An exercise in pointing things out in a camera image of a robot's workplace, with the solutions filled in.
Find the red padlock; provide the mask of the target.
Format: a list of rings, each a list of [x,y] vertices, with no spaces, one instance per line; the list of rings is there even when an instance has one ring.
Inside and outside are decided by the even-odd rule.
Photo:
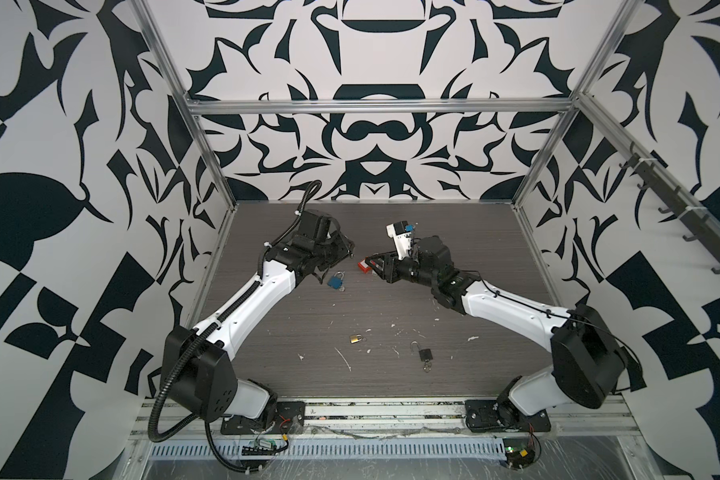
[[[358,263],[358,267],[364,272],[364,273],[370,273],[372,271],[372,267],[365,261],[361,260]]]

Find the blue padlock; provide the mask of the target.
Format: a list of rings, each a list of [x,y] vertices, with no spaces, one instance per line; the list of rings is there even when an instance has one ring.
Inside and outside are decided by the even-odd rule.
[[[334,290],[337,291],[344,291],[345,285],[344,285],[344,277],[345,273],[342,271],[335,272],[331,278],[328,280],[327,285]]]

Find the black padlock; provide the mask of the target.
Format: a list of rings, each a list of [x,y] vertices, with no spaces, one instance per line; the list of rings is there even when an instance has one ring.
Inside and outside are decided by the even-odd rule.
[[[422,363],[422,369],[425,373],[432,370],[433,354],[429,348],[422,348],[418,341],[412,341],[410,344],[411,352],[418,356]]]

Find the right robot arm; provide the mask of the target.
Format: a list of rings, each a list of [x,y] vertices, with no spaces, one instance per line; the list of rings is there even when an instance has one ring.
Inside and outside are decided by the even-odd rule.
[[[388,283],[422,285],[441,306],[493,322],[550,353],[550,366],[519,378],[503,393],[501,403],[514,413],[530,417],[569,403],[597,409],[620,392],[623,375],[630,391],[645,385],[637,355],[596,309],[550,306],[502,290],[478,271],[456,267],[437,236],[397,240],[393,251],[371,255],[365,263]]]

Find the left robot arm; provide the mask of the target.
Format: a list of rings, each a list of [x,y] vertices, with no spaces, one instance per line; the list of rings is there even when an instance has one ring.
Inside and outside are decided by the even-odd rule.
[[[308,209],[322,186],[308,184],[289,227],[265,243],[252,277],[221,307],[191,328],[175,327],[165,339],[160,389],[148,418],[147,435],[160,443],[190,423],[211,424],[223,416],[269,427],[276,395],[237,377],[233,360],[269,311],[303,280],[323,281],[353,254],[354,244],[332,216]]]

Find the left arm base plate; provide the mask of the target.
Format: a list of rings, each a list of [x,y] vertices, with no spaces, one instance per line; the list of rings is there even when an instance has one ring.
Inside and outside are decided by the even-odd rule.
[[[221,434],[227,436],[276,434],[280,431],[281,425],[302,425],[305,413],[304,401],[278,401],[267,406],[256,419],[239,415],[225,416],[221,424]]]

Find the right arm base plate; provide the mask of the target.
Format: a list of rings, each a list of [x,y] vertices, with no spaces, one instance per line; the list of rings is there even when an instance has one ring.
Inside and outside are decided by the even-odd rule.
[[[511,402],[466,400],[465,425],[472,433],[548,433],[552,425],[545,410],[528,416]]]

